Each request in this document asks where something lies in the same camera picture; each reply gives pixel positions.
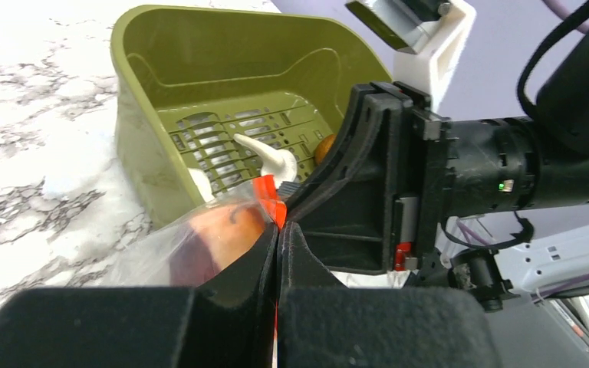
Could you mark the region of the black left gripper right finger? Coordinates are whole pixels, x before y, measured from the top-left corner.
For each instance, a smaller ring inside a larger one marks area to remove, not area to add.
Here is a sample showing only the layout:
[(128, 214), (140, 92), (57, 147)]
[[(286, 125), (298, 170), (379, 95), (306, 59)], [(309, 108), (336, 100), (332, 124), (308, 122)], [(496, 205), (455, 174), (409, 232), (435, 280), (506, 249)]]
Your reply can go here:
[(278, 241), (280, 367), (498, 367), (483, 309), (444, 287), (348, 288), (300, 226)]

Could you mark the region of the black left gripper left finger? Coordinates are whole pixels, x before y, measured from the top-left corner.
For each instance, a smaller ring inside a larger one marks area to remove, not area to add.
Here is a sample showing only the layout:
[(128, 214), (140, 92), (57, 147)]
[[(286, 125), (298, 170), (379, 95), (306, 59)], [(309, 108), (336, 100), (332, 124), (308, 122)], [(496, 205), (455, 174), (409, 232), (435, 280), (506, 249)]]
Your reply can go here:
[(0, 309), (0, 367), (270, 367), (275, 246), (204, 285), (33, 288)]

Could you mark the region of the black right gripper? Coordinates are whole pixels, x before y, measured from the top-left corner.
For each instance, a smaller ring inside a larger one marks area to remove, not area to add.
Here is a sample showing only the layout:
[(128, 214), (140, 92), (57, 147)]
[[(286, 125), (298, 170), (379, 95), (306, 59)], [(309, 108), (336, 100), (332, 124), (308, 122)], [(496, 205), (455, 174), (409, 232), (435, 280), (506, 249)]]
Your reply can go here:
[(401, 82), (352, 87), (330, 150), (287, 201), (289, 220), (331, 270), (390, 269), (398, 169), (402, 188), (419, 200), (409, 232), (419, 260), (450, 217), (535, 204), (541, 154), (529, 119), (452, 121), (431, 112), (430, 101)]

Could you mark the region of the clear zip top bag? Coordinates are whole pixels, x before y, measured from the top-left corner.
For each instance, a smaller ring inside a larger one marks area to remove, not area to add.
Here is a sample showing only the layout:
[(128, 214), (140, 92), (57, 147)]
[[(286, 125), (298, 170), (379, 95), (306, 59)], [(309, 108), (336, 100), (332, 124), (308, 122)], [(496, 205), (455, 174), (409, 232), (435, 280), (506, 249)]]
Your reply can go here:
[(269, 225), (281, 228), (286, 215), (274, 176), (254, 178), (128, 245), (101, 284), (198, 287), (249, 251)]

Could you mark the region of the white toy mushroom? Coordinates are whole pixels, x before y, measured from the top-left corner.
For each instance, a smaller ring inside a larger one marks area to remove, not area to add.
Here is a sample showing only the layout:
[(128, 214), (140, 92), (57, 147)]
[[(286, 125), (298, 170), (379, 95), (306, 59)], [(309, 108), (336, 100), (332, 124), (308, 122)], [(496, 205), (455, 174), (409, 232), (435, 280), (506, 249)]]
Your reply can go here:
[(297, 179), (298, 161), (289, 150), (275, 149), (259, 140), (239, 133), (235, 133), (233, 139), (258, 155), (262, 161), (260, 175), (273, 176), (277, 187), (283, 182), (294, 182)]
[(188, 168), (188, 171), (204, 203), (214, 200), (211, 182), (206, 173), (202, 169), (195, 168)]

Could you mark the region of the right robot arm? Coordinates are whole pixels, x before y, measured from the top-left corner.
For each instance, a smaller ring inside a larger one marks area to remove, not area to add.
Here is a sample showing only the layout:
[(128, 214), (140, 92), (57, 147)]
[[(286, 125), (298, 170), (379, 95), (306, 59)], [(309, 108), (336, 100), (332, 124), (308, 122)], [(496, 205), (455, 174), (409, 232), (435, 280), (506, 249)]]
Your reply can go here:
[(452, 217), (589, 202), (589, 1), (537, 47), (516, 86), (521, 117), (452, 121), (412, 81), (352, 87), (321, 165), (288, 217), (342, 271), (416, 260), (436, 282), (435, 242)]

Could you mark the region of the orange toy pumpkin slice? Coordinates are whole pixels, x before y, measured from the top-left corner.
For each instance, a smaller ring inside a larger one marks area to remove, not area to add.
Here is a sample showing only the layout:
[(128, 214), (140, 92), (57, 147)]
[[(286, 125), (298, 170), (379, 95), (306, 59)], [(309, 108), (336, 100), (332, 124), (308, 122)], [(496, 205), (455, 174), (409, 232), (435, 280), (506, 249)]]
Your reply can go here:
[(244, 255), (268, 223), (256, 204), (222, 205), (189, 218), (169, 257), (169, 284), (205, 284)]

